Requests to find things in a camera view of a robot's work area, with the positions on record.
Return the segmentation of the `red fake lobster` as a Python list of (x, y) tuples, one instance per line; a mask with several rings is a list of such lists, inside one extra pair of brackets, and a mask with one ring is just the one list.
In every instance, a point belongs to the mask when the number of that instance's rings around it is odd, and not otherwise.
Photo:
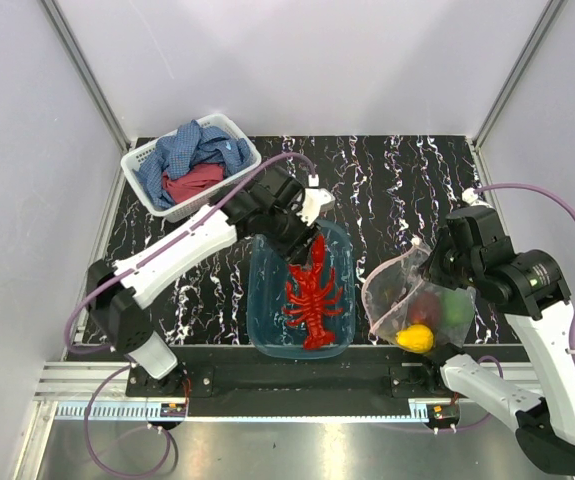
[(288, 265), (291, 279), (285, 283), (285, 295), (288, 306), (283, 313), (289, 316), (285, 321), (288, 327), (305, 325), (306, 338), (302, 343), (305, 350), (313, 351), (331, 345), (336, 335), (324, 326), (326, 317), (335, 317), (343, 313), (336, 304), (343, 294), (342, 287), (335, 287), (336, 269), (329, 268), (329, 278), (323, 281), (323, 270), (327, 259), (327, 246), (323, 236), (323, 266), (308, 268)]

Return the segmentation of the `clear zip top bag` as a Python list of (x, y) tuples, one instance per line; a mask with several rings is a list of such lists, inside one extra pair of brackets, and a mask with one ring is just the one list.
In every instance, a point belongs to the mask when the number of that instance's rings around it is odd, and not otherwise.
[[(361, 299), (372, 335), (401, 348), (396, 343), (396, 334), (413, 325), (408, 319), (408, 309), (416, 297), (423, 292), (431, 292), (440, 300), (441, 295), (450, 290), (421, 278), (419, 267), (429, 254), (429, 247), (420, 238), (414, 237), (408, 251), (382, 263), (367, 277), (362, 286)], [(468, 324), (447, 326), (442, 323), (441, 309), (440, 320), (433, 326), (427, 326), (434, 333), (433, 349), (448, 343), (461, 347), (474, 321), (475, 290), (456, 290), (468, 292), (474, 307), (474, 316)]]

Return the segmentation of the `yellow fake fruit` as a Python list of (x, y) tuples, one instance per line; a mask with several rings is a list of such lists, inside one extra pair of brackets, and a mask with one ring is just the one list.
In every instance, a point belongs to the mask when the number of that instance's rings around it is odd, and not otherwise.
[(413, 324), (396, 334), (396, 343), (406, 351), (424, 354), (434, 347), (434, 333), (423, 324)]

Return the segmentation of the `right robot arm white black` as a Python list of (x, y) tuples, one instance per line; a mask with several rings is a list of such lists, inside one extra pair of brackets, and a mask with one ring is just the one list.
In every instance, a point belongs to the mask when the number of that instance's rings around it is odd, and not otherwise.
[(515, 252), (497, 212), (483, 204), (447, 215), (421, 273), (436, 286), (472, 287), (505, 314), (541, 388), (524, 390), (446, 344), (426, 355), (424, 390), (467, 397), (514, 433), (539, 470), (575, 477), (575, 304), (558, 263), (541, 250)]

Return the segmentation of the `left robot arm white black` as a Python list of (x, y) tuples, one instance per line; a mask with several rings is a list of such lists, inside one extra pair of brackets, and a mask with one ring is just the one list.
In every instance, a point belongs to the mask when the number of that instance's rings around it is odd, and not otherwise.
[(313, 257), (317, 220), (333, 195), (317, 176), (306, 183), (280, 167), (228, 188), (172, 233), (127, 259), (99, 260), (87, 270), (86, 310), (109, 345), (144, 370), (163, 396), (182, 386), (178, 357), (146, 317), (147, 308), (173, 282), (203, 260), (240, 240), (260, 235), (286, 263)]

